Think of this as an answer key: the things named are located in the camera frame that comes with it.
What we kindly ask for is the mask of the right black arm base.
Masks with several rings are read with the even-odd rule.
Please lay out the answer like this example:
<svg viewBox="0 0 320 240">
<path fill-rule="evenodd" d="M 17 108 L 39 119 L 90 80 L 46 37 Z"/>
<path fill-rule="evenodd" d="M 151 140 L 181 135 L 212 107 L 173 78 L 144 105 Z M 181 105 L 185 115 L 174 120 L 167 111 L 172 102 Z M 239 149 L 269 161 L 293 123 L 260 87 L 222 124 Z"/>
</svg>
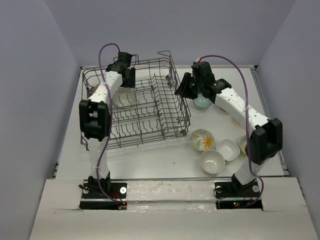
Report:
<svg viewBox="0 0 320 240">
<path fill-rule="evenodd" d="M 263 209 L 257 180 L 241 185 L 232 176 L 231 180 L 214 182 L 213 195 L 217 210 Z"/>
</svg>

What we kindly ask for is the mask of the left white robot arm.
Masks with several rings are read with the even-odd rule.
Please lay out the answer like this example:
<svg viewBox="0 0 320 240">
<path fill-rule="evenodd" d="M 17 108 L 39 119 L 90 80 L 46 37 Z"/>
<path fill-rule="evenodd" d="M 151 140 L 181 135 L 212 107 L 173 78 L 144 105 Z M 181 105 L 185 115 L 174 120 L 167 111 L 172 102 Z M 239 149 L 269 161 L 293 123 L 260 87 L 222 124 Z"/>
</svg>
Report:
<svg viewBox="0 0 320 240">
<path fill-rule="evenodd" d="M 111 99 L 119 88 L 135 87 L 136 70 L 131 67 L 132 57 L 128 52 L 120 51 L 117 60 L 102 69 L 102 82 L 94 93 L 79 102 L 80 131 L 87 141 L 93 179 L 110 177 L 105 146 L 111 132 Z"/>
</svg>

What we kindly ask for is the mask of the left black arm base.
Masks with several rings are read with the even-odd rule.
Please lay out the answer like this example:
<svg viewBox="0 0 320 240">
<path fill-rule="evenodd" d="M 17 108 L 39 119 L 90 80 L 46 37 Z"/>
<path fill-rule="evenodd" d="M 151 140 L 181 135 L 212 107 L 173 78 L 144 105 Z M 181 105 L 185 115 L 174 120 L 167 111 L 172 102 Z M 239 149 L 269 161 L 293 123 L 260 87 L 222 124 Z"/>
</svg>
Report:
<svg viewBox="0 0 320 240">
<path fill-rule="evenodd" d="M 128 183 L 125 181 L 100 180 L 100 185 L 108 197 L 101 191 L 98 181 L 90 176 L 78 187 L 81 189 L 79 208 L 81 210 L 126 210 Z"/>
</svg>

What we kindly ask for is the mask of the brown wooden bowl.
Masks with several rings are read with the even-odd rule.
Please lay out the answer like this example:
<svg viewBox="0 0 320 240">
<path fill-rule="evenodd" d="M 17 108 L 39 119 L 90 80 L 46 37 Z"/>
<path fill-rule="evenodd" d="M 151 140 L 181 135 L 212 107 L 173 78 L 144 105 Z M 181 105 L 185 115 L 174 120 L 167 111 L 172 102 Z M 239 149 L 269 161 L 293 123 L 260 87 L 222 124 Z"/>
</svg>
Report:
<svg viewBox="0 0 320 240">
<path fill-rule="evenodd" d="M 94 94 L 98 87 L 99 87 L 99 85 L 97 84 L 95 87 L 93 87 L 93 88 L 90 90 L 90 93 L 91 93 L 91 94 Z"/>
</svg>

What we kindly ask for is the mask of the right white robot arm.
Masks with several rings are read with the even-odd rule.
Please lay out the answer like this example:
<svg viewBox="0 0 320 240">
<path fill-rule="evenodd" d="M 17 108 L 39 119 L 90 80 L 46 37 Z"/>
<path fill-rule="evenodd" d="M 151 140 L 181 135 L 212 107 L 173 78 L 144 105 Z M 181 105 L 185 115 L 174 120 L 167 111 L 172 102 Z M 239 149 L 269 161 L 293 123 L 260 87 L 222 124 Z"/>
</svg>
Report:
<svg viewBox="0 0 320 240">
<path fill-rule="evenodd" d="M 196 99 L 198 94 L 230 114 L 245 128 L 248 159 L 232 176 L 230 190 L 242 196 L 264 164 L 283 148 L 283 123 L 278 118 L 268 118 L 249 106 L 225 79 L 216 79 L 207 61 L 196 62 L 192 72 L 186 72 L 175 94 Z"/>
</svg>

